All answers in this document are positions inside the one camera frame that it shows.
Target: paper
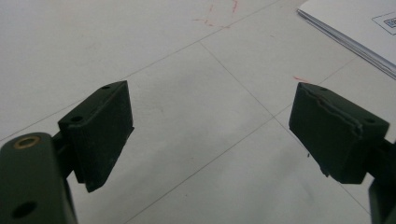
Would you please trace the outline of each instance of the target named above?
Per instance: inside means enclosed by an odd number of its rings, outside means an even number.
[[[396,79],[395,0],[310,0],[298,13]]]

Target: brass screw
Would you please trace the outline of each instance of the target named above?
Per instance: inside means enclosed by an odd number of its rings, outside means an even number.
[[[27,136],[19,139],[15,144],[15,149],[26,149],[28,147],[32,147],[40,142],[40,137],[38,136]]]

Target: red marking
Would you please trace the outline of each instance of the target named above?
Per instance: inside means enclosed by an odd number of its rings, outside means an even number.
[[[305,82],[305,83],[309,83],[309,81],[307,81],[306,79],[300,78],[300,77],[294,77],[294,79]]]
[[[233,0],[233,13],[235,13],[237,8],[238,8],[238,0]]]

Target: stack of paper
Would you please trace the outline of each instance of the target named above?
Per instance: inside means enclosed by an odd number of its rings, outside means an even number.
[[[396,0],[310,0],[298,13],[396,79]]]

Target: table surface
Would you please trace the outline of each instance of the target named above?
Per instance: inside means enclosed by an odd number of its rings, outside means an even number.
[[[304,0],[0,2],[0,145],[56,134],[127,80],[135,130],[106,185],[68,181],[79,223],[371,223],[289,131],[299,81],[392,125],[396,81],[300,18]]]

